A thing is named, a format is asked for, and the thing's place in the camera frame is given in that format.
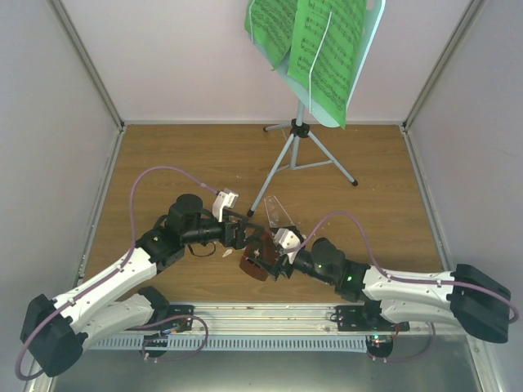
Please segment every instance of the wooden platform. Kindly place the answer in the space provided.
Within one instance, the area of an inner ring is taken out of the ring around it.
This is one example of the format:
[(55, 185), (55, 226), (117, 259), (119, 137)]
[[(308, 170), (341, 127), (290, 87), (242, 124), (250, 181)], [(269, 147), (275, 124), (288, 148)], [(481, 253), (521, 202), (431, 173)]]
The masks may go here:
[[(405, 143), (393, 126), (313, 126), (314, 133), (359, 181), (357, 187), (334, 166), (277, 173), (266, 195), (275, 195), (304, 234), (332, 210), (345, 209), (361, 221), (378, 260), (396, 270), (441, 270), (426, 213)], [(128, 248), (131, 230), (128, 198), (133, 181), (148, 167), (179, 166), (216, 189), (239, 193), (235, 210), (245, 214), (284, 145), (281, 131), (264, 133), (259, 125), (134, 126), (127, 129), (96, 232), (87, 277), (117, 260)], [(298, 163), (324, 160), (311, 140), (302, 140)], [(194, 193), (210, 208), (214, 196), (183, 175), (150, 173), (136, 192), (138, 233), (183, 193)], [(267, 225), (263, 201), (253, 220)], [(320, 231), (348, 258), (369, 262), (355, 225), (334, 217)], [(194, 248), (207, 252), (210, 246)], [(295, 274), (292, 279), (258, 282), (238, 267), (241, 251), (222, 257), (187, 256), (150, 280), (170, 301), (309, 301), (334, 302), (333, 288)]]

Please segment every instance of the music notes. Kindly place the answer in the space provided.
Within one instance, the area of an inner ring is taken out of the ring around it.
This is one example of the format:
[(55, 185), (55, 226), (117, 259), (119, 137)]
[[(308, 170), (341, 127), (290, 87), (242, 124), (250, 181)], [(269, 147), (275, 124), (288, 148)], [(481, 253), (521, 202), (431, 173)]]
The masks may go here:
[[(320, 49), (330, 12), (331, 22)], [(297, 0), (288, 75), (310, 90), (312, 98), (340, 127), (346, 124), (346, 103), (355, 77), (365, 12), (365, 0)]]
[(293, 39), (297, 0), (251, 0), (245, 29), (261, 44), (276, 68), (287, 55)]

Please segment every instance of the green sheet music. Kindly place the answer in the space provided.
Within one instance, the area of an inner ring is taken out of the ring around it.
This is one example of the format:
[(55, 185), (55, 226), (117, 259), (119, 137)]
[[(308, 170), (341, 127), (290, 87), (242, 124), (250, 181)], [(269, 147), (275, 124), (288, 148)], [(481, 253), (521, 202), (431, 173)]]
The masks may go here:
[(291, 47), (296, 10), (297, 0), (251, 0), (247, 5), (245, 29), (275, 68)]
[[(322, 37), (332, 12), (329, 28)], [(288, 75), (345, 127), (346, 103), (355, 78), (366, 12), (365, 0), (298, 0)], [(309, 86), (309, 72), (316, 53)]]

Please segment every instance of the tripod stand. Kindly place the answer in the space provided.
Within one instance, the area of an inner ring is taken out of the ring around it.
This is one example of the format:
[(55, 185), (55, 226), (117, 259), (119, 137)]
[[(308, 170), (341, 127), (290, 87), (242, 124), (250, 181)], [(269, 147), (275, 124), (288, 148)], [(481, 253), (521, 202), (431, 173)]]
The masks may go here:
[[(351, 184), (354, 186), (358, 185), (358, 181), (354, 179), (353, 176), (341, 165), (340, 162), (337, 161), (337, 159), (330, 153), (330, 151), (325, 147), (321, 141), (311, 132), (311, 127), (309, 124), (305, 124), (303, 122), (303, 113), (305, 112), (305, 105), (300, 101), (297, 107), (297, 116), (296, 118), (291, 121), (291, 123), (283, 123), (278, 125), (272, 125), (270, 127), (263, 128), (263, 131), (274, 131), (275, 129), (284, 129), (286, 127), (291, 127), (291, 133), (289, 138), (287, 139), (287, 142), (285, 143), (283, 149), (279, 153), (278, 158), (276, 159), (276, 162), (272, 169), (269, 172), (269, 175), (267, 176), (267, 179), (265, 180), (265, 183), (263, 184), (262, 188), (260, 189), (260, 192), (258, 193), (258, 196), (256, 196), (256, 200), (254, 200), (253, 206), (251, 209), (247, 212), (247, 216), (251, 217), (254, 215), (254, 212), (256, 211), (256, 207), (258, 206), (259, 202), (262, 200), (263, 194), (265, 193), (267, 187), (270, 184), (270, 181), (272, 180), (272, 177), (276, 172), (279, 172), (281, 170), (284, 170), (286, 168), (290, 168), (291, 170), (297, 170), (297, 169), (307, 169), (308, 167), (315, 167), (315, 166), (322, 166), (327, 165), (329, 163), (334, 163), (338, 169), (343, 173), (343, 175), (349, 179)], [(327, 158), (329, 158), (328, 161), (323, 162), (317, 162), (317, 163), (310, 163), (308, 165), (301, 165), (296, 166), (296, 159), (297, 159), (297, 152), (300, 146), (300, 139), (305, 138), (311, 138), (312, 141), (315, 142), (315, 144), (323, 151), (325, 155), (327, 155)], [(290, 146), (293, 145), (293, 150), (291, 153), (291, 163), (289, 165), (285, 165), (280, 167), (281, 161), (284, 159), (285, 154), (288, 152), (288, 149)]]

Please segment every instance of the white cable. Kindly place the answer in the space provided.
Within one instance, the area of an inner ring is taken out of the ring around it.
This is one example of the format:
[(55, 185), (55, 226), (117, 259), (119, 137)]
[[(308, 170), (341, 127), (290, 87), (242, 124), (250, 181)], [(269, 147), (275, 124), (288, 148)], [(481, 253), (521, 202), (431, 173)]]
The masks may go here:
[(253, 5), (256, 0), (251, 2), (251, 5), (248, 6), (248, 19), (251, 24), (251, 41), (254, 43), (254, 28), (253, 28)]
[(327, 20), (327, 26), (325, 27), (324, 36), (321, 38), (320, 46), (318, 47), (318, 51), (316, 52), (316, 56), (314, 56), (314, 59), (312, 61), (311, 70), (309, 71), (309, 113), (311, 112), (311, 106), (312, 106), (312, 70), (314, 69), (314, 65), (316, 64), (316, 60), (318, 59), (318, 55), (320, 54), (321, 46), (324, 44), (325, 37), (327, 36), (327, 30), (329, 30), (330, 25), (330, 18), (333, 16), (333, 12), (329, 12), (329, 19)]

